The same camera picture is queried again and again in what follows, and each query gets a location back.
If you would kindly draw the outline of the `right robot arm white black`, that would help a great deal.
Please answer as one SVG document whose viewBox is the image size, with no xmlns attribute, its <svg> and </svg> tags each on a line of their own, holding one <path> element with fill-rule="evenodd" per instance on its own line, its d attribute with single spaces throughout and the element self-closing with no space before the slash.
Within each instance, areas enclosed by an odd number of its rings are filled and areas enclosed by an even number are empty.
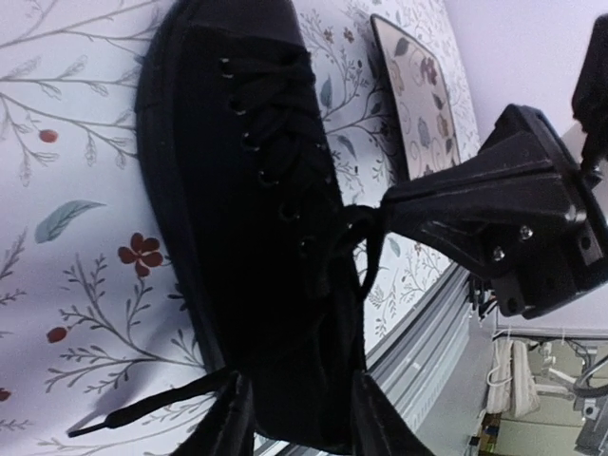
<svg viewBox="0 0 608 456">
<path fill-rule="evenodd" d="M 502 314 L 533 319 L 607 280 L 607 221 L 594 196 L 607 157 L 607 19 L 597 18 L 573 97 L 575 159 L 536 108 L 507 106 L 480 152 L 396 185 L 388 227 L 469 270 Z"/>
</svg>

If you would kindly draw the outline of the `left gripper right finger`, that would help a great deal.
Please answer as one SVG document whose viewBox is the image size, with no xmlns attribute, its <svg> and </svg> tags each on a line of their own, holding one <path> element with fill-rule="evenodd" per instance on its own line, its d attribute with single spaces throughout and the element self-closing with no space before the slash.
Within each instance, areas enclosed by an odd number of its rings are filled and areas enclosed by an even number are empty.
<svg viewBox="0 0 608 456">
<path fill-rule="evenodd" d="M 409 429 L 385 393 L 357 371 L 351 387 L 352 452 L 364 456 L 432 456 Z"/>
</svg>

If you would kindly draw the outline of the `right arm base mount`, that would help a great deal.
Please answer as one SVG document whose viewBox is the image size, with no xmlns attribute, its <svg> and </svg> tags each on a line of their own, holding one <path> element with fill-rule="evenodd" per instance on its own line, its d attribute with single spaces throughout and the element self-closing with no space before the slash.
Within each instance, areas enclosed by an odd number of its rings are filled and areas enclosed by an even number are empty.
<svg viewBox="0 0 608 456">
<path fill-rule="evenodd" d="M 468 299 L 471 311 L 482 322 L 498 305 L 495 289 L 489 280 L 471 275 L 468 280 Z"/>
</svg>

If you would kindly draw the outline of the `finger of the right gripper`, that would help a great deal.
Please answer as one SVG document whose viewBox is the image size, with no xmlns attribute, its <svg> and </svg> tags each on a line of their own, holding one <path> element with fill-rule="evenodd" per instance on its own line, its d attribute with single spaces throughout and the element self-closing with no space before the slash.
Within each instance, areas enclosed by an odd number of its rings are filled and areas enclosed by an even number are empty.
<svg viewBox="0 0 608 456">
<path fill-rule="evenodd" d="M 574 280 L 599 278 L 599 228 L 585 216 L 489 221 L 395 216 L 393 232 L 437 250 L 484 279 L 513 272 L 531 276 L 537 270 Z"/>
<path fill-rule="evenodd" d="M 529 133 L 519 133 L 456 167 L 391 187 L 383 203 L 425 218 L 573 222 L 578 196 Z"/>
</svg>

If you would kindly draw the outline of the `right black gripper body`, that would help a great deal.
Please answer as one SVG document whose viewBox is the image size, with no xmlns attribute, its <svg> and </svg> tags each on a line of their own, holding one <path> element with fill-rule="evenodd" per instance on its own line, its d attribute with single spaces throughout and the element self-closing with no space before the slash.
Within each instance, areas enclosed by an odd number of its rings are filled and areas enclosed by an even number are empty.
<svg viewBox="0 0 608 456">
<path fill-rule="evenodd" d="M 593 134 L 582 140 L 577 162 L 552 125 L 536 108 L 510 104 L 482 146 L 483 150 L 517 133 L 531 133 L 547 151 L 552 170 L 584 203 L 584 221 L 565 231 L 548 230 L 536 221 L 520 227 L 511 258 L 514 266 L 491 281 L 504 316 L 533 319 L 549 314 L 607 282 L 607 217 L 594 192 L 607 178 L 599 162 L 607 154 L 607 138 Z"/>
</svg>

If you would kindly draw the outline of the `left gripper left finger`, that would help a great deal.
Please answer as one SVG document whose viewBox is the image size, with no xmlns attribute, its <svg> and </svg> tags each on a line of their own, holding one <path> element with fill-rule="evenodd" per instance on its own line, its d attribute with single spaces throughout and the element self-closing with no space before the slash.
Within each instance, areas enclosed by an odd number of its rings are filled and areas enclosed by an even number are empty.
<svg viewBox="0 0 608 456">
<path fill-rule="evenodd" d="M 250 382 L 233 373 L 216 402 L 174 456 L 252 456 L 255 418 Z"/>
</svg>

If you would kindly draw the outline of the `black canvas shoe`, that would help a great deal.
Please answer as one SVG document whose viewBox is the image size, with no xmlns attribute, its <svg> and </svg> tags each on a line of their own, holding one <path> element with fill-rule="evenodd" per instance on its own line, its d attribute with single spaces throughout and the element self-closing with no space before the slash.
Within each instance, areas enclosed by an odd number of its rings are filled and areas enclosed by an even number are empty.
<svg viewBox="0 0 608 456">
<path fill-rule="evenodd" d="M 315 76 L 288 1 L 179 1 L 145 57 L 138 155 L 155 218 L 200 336 L 208 373 L 277 334 L 286 356 L 238 374 L 256 432 L 352 452 L 352 375 L 362 369 L 362 304 L 352 256 L 311 297 L 302 240 L 344 209 Z"/>
</svg>

